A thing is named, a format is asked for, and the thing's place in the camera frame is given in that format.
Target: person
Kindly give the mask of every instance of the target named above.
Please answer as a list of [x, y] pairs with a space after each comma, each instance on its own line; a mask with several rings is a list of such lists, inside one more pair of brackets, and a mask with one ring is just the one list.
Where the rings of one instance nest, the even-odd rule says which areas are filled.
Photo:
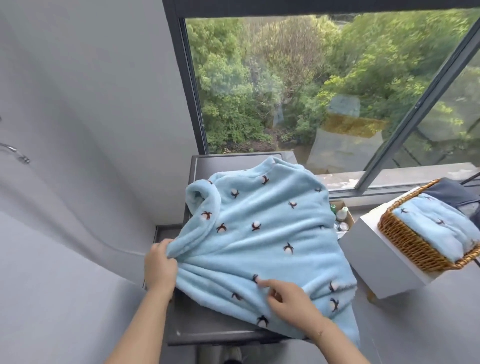
[[[147, 293], [105, 364], [158, 364], [167, 306], [175, 289], [178, 271], [177, 261], [167, 258], [166, 254], [171, 241], [164, 239], [153, 244], [145, 256]], [[329, 364], [369, 364], [342, 330], [317, 310], [302, 288], [295, 283], [275, 279], [257, 279], [257, 283], [260, 288], [269, 288], [266, 299], [272, 311], [305, 333]], [[225, 363], [238, 364], [241, 361], [237, 354]]]

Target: white wall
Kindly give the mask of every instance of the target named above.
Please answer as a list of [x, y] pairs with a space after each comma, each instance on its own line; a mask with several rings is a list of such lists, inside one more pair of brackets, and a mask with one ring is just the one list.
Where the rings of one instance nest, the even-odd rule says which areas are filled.
[[[144, 291], [0, 212], [0, 363], [98, 364]], [[194, 347], [161, 363], [193, 363]]]
[[32, 162], [0, 153], [0, 211], [137, 283], [155, 225], [65, 98], [16, 41], [0, 13], [0, 141]]
[[197, 147], [162, 1], [3, 0], [0, 11], [154, 222], [181, 222]]

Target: dark gray cloth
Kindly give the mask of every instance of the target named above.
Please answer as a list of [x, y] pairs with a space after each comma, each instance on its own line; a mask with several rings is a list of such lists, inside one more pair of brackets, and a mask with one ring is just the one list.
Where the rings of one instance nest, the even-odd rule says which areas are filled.
[[[449, 178], [442, 178], [424, 192], [456, 209], [467, 204], [480, 202], [480, 196], [469, 192], [464, 186]], [[470, 216], [470, 221], [480, 229], [480, 207]]]

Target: hand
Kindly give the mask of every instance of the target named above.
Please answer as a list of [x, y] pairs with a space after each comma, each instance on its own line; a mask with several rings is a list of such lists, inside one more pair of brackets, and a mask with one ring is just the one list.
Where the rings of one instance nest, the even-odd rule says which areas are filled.
[[324, 318], [310, 297], [295, 283], [276, 279], [259, 279], [259, 287], [270, 287], [267, 302], [272, 311], [282, 320], [301, 330], [313, 339], [322, 330]]
[[145, 255], [145, 283], [149, 291], [161, 290], [171, 298], [177, 280], [177, 261], [167, 258], [167, 245], [173, 239], [155, 243]]

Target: window glass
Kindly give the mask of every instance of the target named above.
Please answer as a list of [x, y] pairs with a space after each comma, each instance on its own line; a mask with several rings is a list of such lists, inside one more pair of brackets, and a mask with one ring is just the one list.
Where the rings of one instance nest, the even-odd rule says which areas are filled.
[[293, 150], [329, 188], [354, 187], [479, 15], [187, 19], [209, 152]]
[[[412, 167], [431, 166], [415, 169]], [[480, 167], [480, 53], [470, 60], [435, 106], [413, 130], [372, 186], [395, 183], [387, 171], [408, 168], [424, 178], [463, 180]]]

